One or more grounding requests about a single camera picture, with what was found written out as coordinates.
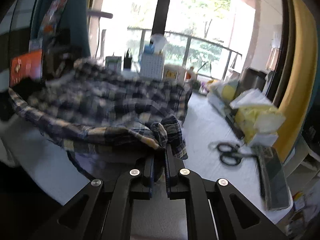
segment scissors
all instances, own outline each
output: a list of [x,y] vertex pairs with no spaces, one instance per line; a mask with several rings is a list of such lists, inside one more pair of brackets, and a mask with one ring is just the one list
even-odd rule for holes
[[218,150],[220,153],[220,161],[228,166],[237,166],[243,158],[257,157],[256,154],[242,154],[239,152],[240,145],[229,142],[211,142],[208,148],[212,151]]

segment yellow curtain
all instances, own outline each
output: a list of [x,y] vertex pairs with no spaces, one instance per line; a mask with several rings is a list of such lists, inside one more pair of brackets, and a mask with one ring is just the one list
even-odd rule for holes
[[302,0],[293,0],[296,20],[296,44],[292,71],[279,110],[286,121],[278,130],[274,147],[283,162],[301,130],[307,113],[318,60],[316,22]]

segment glass window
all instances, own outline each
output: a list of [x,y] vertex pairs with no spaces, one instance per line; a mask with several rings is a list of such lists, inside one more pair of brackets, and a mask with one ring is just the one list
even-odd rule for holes
[[165,64],[181,65],[186,51],[187,37],[174,33],[165,33],[168,44],[165,46]]
[[193,66],[199,74],[216,79],[224,78],[228,69],[241,73],[254,7],[255,0],[170,0],[165,30],[183,42],[169,41],[166,63]]
[[[158,0],[103,0],[101,11],[113,14],[112,19],[100,19],[100,34],[106,30],[104,56],[124,56],[127,49],[138,60],[142,30],[145,44],[150,42]],[[100,56],[100,45],[97,57]]]

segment red book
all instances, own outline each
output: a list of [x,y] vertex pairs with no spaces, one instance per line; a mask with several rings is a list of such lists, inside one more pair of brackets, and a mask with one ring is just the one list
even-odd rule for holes
[[9,87],[13,87],[26,77],[30,77],[32,80],[41,79],[42,49],[20,55],[11,60]]

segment shelf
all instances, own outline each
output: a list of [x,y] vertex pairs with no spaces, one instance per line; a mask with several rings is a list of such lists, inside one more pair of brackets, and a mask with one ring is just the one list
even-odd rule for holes
[[315,160],[317,160],[318,162],[320,162],[320,156],[318,154],[316,154],[313,150],[311,150],[307,144],[307,147],[308,147],[308,152],[309,152],[309,155],[311,157],[313,157]]
[[312,171],[303,165],[298,167],[287,177],[287,183],[290,188],[292,196],[304,187],[317,175],[318,171]]
[[320,163],[310,155],[306,156],[306,158],[301,162],[301,165],[307,167],[312,171],[318,171],[320,167]]
[[290,174],[300,165],[300,163],[306,158],[308,155],[308,147],[305,140],[300,137],[296,146],[294,156],[288,161],[288,163],[284,166],[284,175],[289,177]]
[[303,193],[307,194],[312,188],[313,186],[320,181],[320,178],[315,176],[303,189]]

